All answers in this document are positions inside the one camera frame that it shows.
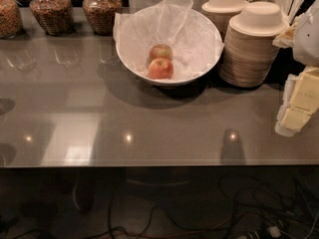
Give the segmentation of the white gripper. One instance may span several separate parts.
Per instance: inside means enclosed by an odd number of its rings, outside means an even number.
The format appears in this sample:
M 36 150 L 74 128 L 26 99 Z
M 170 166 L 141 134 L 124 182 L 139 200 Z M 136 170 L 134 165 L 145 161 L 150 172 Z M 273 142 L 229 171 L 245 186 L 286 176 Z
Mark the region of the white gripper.
M 285 82 L 275 131 L 283 136 L 295 135 L 318 109 L 319 68 L 307 66 L 298 76 L 290 74 Z

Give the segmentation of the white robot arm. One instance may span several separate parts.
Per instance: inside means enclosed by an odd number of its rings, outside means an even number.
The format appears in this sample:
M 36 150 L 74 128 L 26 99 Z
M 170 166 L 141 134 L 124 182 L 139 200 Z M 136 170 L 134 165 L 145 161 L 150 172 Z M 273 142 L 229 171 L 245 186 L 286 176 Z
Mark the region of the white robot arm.
M 289 75 L 285 82 L 275 131 L 293 136 L 319 109 L 319 0 L 297 18 L 286 34 L 292 34 L 293 39 L 280 36 L 276 45 L 290 45 L 293 59 L 305 65 L 305 69 L 298 76 Z

